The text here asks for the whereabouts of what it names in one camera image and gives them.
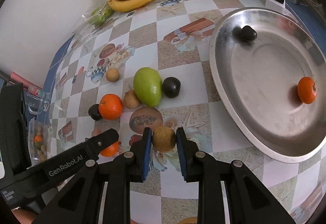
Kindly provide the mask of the orange tangerine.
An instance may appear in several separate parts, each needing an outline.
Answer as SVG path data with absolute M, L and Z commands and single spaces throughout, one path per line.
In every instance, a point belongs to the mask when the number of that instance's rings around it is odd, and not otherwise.
M 308 76 L 301 78 L 297 85 L 297 94 L 304 104 L 312 104 L 317 96 L 314 80 Z
M 118 119 L 123 112 L 122 100 L 116 94 L 106 94 L 100 100 L 98 110 L 104 119 Z
M 118 152 L 118 149 L 119 149 L 119 144 L 118 144 L 118 141 L 117 141 L 114 144 L 111 144 L 107 148 L 103 149 L 100 152 L 100 155 L 102 155 L 104 157 L 112 157 Z

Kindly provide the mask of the dark plum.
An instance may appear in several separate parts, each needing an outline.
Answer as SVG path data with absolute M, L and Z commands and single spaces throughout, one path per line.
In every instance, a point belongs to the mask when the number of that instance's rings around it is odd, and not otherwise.
M 88 114 L 89 116 L 94 120 L 94 121 L 99 121 L 102 119 L 102 115 L 99 112 L 99 104 L 93 104 L 89 110 L 88 110 Z
M 252 42 L 257 38 L 257 32 L 251 26 L 246 25 L 240 31 L 240 37 L 243 41 Z
M 175 77 L 168 77 L 164 79 L 162 84 L 162 91 L 168 98 L 176 98 L 179 95 L 181 82 Z

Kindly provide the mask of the brown round fruit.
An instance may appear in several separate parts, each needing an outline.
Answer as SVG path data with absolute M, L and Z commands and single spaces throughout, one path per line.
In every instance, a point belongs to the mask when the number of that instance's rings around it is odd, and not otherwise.
M 157 127 L 153 133 L 153 146 L 160 152 L 170 152 L 176 144 L 174 130 L 167 126 Z
M 123 105 L 128 109 L 135 109 L 139 106 L 140 100 L 137 98 L 134 90 L 129 90 L 125 93 Z

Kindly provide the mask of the small brown fruit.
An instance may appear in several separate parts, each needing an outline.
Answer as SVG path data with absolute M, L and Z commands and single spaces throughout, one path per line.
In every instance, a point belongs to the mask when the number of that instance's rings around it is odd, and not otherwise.
M 116 82 L 119 79 L 119 71 L 116 68 L 109 68 L 106 71 L 106 79 L 109 82 Z

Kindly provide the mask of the clear plastic fruit container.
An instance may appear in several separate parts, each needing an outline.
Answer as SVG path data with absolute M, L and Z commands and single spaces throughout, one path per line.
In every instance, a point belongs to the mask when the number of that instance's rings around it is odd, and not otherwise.
M 53 135 L 51 125 L 32 118 L 28 123 L 28 149 L 32 166 L 40 164 L 51 157 L 50 145 Z

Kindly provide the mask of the brown round fruit by mango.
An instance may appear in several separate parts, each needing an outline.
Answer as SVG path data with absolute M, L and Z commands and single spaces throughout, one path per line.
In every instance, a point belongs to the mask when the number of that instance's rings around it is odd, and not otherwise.
M 123 105 L 128 109 L 135 109 L 139 106 L 140 100 L 137 98 L 134 90 L 129 90 L 125 93 Z

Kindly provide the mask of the clear glass mug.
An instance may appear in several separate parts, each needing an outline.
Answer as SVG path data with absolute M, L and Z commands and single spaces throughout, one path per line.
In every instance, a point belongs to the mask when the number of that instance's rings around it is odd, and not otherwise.
M 49 108 L 51 95 L 36 86 L 29 86 L 26 94 L 26 103 L 29 113 L 38 115 Z

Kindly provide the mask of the pink rolled object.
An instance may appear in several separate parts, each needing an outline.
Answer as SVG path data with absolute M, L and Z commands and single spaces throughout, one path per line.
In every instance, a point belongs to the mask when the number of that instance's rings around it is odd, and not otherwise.
M 18 75 L 15 72 L 11 72 L 10 79 L 15 84 L 21 83 L 23 85 L 24 89 L 27 90 L 27 91 L 32 91 L 32 90 L 35 90 L 35 89 L 42 90 L 42 88 L 40 88 L 39 86 L 31 83 L 30 81 L 28 81 L 27 79 L 23 78 L 22 76 Z

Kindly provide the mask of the silver metal plate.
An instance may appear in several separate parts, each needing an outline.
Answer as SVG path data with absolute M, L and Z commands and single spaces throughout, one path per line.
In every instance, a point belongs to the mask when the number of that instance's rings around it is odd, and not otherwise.
M 246 25 L 257 32 L 252 42 L 240 37 Z M 325 56 L 294 19 L 262 7 L 231 11 L 216 24 L 209 62 L 227 112 L 263 154 L 300 163 L 325 145 Z M 316 84 L 312 104 L 297 94 L 305 76 Z

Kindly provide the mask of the clear box of green fruit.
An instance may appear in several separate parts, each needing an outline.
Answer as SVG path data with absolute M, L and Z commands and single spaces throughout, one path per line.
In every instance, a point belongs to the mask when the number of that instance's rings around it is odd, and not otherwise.
M 87 10 L 82 17 L 82 25 L 92 25 L 95 28 L 98 28 L 105 24 L 105 22 L 110 20 L 110 17 L 113 15 L 114 10 L 110 8 L 108 3 L 97 8 L 91 8 Z

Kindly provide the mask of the orange tangerine on plate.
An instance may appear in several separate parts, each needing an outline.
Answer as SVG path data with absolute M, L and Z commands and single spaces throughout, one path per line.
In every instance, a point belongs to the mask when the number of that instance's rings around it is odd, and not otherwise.
M 297 94 L 304 104 L 312 104 L 317 96 L 314 80 L 308 76 L 301 78 L 297 85 Z

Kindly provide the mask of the dark plum on plate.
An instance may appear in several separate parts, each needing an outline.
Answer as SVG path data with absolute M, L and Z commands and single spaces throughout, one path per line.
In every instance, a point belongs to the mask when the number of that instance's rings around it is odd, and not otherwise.
M 257 32 L 251 26 L 246 25 L 240 31 L 240 37 L 243 41 L 252 42 L 257 38 Z

